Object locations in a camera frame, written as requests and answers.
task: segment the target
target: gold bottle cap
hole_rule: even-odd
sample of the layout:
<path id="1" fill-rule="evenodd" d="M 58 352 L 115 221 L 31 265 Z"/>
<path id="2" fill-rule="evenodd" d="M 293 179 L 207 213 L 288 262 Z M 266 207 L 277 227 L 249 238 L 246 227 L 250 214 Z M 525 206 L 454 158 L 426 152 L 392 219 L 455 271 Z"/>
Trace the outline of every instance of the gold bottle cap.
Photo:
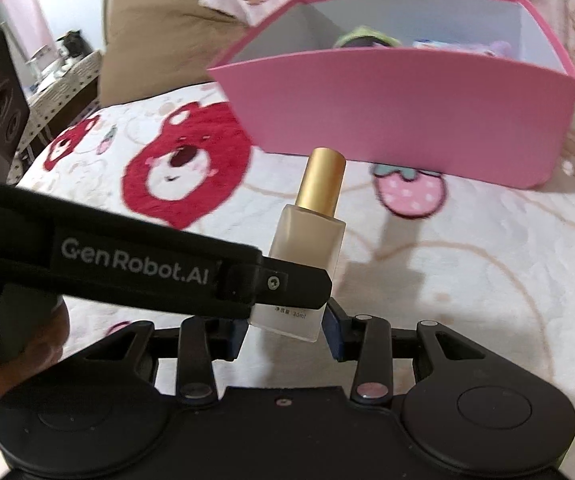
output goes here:
<path id="1" fill-rule="evenodd" d="M 334 216 L 341 194 L 345 157 L 329 148 L 316 148 L 307 160 L 296 205 L 325 216 Z"/>

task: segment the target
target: brown pillow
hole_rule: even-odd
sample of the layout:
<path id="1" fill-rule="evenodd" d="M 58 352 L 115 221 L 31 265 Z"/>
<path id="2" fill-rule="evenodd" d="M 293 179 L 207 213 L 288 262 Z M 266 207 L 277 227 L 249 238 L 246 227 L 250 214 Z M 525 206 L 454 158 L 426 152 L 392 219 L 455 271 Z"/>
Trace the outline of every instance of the brown pillow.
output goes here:
<path id="1" fill-rule="evenodd" d="M 212 80 L 205 68 L 245 26 L 198 0 L 115 0 L 100 74 L 103 107 Z"/>

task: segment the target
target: screw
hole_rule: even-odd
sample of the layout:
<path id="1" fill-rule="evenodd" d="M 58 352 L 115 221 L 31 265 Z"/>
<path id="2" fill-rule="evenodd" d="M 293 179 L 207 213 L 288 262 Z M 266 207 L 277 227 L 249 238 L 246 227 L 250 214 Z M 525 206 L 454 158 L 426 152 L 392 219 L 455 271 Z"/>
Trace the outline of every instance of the screw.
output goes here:
<path id="1" fill-rule="evenodd" d="M 189 383 L 180 389 L 183 397 L 191 400 L 205 399 L 212 394 L 212 391 L 212 387 L 205 383 Z"/>
<path id="2" fill-rule="evenodd" d="M 280 285 L 281 280 L 279 280 L 278 276 L 270 276 L 267 279 L 267 288 L 269 288 L 269 290 L 277 290 Z"/>
<path id="3" fill-rule="evenodd" d="M 357 394 L 363 399 L 380 399 L 389 393 L 387 386 L 381 383 L 363 383 L 357 387 Z"/>

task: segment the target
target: round black knob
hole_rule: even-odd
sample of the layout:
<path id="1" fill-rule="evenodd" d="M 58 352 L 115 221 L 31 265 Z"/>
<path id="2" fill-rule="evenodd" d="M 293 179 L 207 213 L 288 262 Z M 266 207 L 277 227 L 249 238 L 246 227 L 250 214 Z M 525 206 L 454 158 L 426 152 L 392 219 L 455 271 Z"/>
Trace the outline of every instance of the round black knob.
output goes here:
<path id="1" fill-rule="evenodd" d="M 443 363 L 409 391 L 401 416 L 434 460 L 484 476 L 555 465 L 575 435 L 567 397 L 505 360 Z"/>
<path id="2" fill-rule="evenodd" d="M 500 386 L 479 386 L 461 394 L 458 411 L 482 428 L 510 430 L 532 415 L 532 405 L 521 394 Z"/>
<path id="3" fill-rule="evenodd" d="M 42 478 L 97 478 L 144 453 L 162 433 L 168 408 L 136 377 L 98 386 L 35 380 L 0 400 L 0 450 L 12 467 Z"/>

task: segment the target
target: red bear print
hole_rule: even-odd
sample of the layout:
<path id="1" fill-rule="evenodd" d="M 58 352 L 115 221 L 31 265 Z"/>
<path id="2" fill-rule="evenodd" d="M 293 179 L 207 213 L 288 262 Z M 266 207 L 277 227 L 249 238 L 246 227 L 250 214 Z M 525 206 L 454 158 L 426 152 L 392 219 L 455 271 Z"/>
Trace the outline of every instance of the red bear print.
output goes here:
<path id="1" fill-rule="evenodd" d="M 250 139 L 229 104 L 189 103 L 129 162 L 123 199 L 137 213 L 184 229 L 229 198 L 250 157 Z"/>
<path id="2" fill-rule="evenodd" d="M 80 144 L 88 132 L 98 123 L 99 119 L 100 115 L 85 119 L 56 137 L 49 145 L 49 152 L 43 163 L 45 171 L 52 171 L 59 160 L 71 154 L 74 148 Z"/>

